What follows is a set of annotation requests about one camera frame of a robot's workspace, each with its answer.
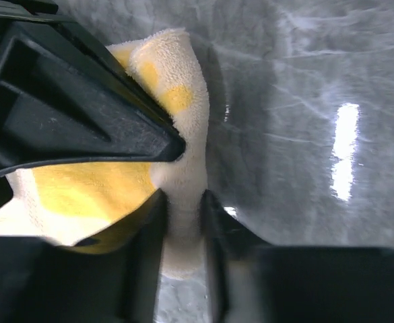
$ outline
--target folded towel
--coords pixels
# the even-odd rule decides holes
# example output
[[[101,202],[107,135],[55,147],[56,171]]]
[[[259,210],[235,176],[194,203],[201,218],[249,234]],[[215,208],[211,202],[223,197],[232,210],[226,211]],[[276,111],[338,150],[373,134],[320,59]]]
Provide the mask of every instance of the folded towel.
[[[165,30],[108,48],[171,115],[187,143],[172,163],[86,163],[17,170],[0,209],[0,235],[40,235],[72,245],[130,214],[157,188],[168,197],[162,272],[181,279],[201,263],[199,203],[207,188],[209,98],[189,35]]]

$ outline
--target black plastic bracket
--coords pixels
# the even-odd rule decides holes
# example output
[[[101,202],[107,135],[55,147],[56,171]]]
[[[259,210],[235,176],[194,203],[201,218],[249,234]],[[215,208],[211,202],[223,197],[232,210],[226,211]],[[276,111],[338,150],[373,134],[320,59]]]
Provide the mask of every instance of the black plastic bracket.
[[[166,197],[75,247],[0,238],[0,323],[153,322]]]
[[[273,246],[201,202],[213,323],[394,322],[394,250]]]
[[[171,162],[184,150],[168,114],[79,24],[0,1],[0,176],[50,164]]]

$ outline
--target yellow patch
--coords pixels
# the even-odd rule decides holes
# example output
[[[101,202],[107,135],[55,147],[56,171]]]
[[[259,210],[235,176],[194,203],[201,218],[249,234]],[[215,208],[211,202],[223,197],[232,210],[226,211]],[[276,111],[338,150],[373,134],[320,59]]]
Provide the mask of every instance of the yellow patch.
[[[123,66],[128,67],[129,65],[129,57],[131,56],[132,48],[128,49],[119,49],[112,50],[112,55],[116,58],[116,60]]]
[[[154,193],[151,163],[85,163],[34,168],[42,206],[70,217],[115,222]]]
[[[143,81],[143,86],[145,86],[146,89],[150,90],[151,92],[154,92],[156,86],[158,85],[159,79],[155,64],[151,62],[145,62],[141,64],[141,66],[138,68],[138,75]]]
[[[191,105],[192,99],[192,90],[185,85],[178,85],[161,94],[159,103],[174,116],[187,109]]]

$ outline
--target yellow microfiber towel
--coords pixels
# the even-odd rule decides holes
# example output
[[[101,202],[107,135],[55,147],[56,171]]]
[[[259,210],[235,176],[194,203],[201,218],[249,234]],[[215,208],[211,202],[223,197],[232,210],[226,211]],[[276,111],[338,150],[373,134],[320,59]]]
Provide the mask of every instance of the yellow microfiber towel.
[[[182,279],[201,264],[199,203],[207,188],[209,97],[182,29],[108,47],[172,117],[186,141],[172,163],[86,163],[17,170],[14,198],[0,209],[0,235],[40,235],[73,245],[136,210],[157,188],[168,197],[162,273]]]

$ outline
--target glossy gray surface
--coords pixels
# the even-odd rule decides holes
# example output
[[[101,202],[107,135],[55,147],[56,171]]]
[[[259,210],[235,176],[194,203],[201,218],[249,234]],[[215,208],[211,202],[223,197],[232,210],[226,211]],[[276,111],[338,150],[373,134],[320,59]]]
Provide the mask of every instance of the glossy gray surface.
[[[394,246],[394,0],[57,2],[106,44],[187,28],[209,185],[254,232]],[[158,321],[206,321],[202,284],[164,279]]]

